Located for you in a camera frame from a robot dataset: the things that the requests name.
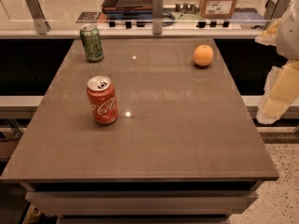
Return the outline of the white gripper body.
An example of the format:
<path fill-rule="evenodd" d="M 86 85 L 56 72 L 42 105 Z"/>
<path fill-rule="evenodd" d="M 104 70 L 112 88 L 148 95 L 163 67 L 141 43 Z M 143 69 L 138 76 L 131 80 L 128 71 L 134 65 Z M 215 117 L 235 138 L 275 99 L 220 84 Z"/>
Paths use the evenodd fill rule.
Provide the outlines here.
<path fill-rule="evenodd" d="M 277 33 L 277 52 L 289 60 L 299 60 L 299 0 L 291 0 L 281 17 Z"/>

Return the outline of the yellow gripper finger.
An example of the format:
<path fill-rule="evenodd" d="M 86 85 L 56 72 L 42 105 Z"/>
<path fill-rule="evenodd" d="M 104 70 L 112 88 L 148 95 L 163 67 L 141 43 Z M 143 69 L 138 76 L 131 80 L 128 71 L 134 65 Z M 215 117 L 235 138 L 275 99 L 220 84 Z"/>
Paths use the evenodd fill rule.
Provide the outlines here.
<path fill-rule="evenodd" d="M 263 90 L 256 119 L 261 124 L 273 124 L 299 98 L 299 62 L 288 60 L 281 68 L 273 66 Z"/>
<path fill-rule="evenodd" d="M 270 26 L 255 37 L 255 42 L 265 46 L 277 46 L 280 43 L 279 30 L 281 19 L 277 19 Z"/>

